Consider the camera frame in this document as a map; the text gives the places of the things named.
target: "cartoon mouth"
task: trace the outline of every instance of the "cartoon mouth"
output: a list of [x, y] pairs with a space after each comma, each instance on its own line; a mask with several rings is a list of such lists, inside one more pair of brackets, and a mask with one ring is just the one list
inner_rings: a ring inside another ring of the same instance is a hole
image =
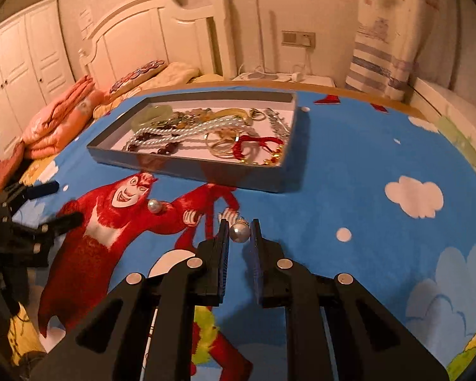
[[120, 191], [120, 193], [118, 193], [118, 196], [116, 197], [117, 201], [118, 202], [128, 202], [130, 201], [130, 197], [125, 197], [125, 195], [123, 194], [122, 191]]

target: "power socket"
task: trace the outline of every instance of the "power socket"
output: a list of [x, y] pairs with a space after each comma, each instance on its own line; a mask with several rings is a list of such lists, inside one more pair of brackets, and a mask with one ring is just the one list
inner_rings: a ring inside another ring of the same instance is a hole
[[316, 33], [307, 31], [282, 30], [282, 45], [291, 47], [305, 47], [314, 49], [316, 47]]

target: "patterned pillow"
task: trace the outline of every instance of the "patterned pillow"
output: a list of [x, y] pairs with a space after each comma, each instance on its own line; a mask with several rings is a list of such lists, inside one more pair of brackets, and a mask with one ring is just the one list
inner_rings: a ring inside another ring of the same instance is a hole
[[149, 80], [163, 71], [167, 65], [168, 64], [164, 60], [154, 60], [139, 67], [127, 76], [122, 77], [109, 89], [111, 100], [121, 96], [129, 90], [132, 90], [134, 87], [140, 85], [146, 80]]

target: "white dot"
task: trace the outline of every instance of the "white dot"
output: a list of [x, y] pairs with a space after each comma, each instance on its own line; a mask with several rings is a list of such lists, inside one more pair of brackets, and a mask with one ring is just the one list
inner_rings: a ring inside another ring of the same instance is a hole
[[352, 234], [349, 229], [346, 227], [341, 227], [336, 231], [336, 238], [341, 242], [349, 242], [351, 240]]

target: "striped curtain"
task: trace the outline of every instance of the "striped curtain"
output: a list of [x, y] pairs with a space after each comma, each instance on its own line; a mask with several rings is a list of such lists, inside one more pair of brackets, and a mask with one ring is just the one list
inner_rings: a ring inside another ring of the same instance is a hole
[[425, 0], [359, 0], [346, 88], [402, 100], [427, 24]]

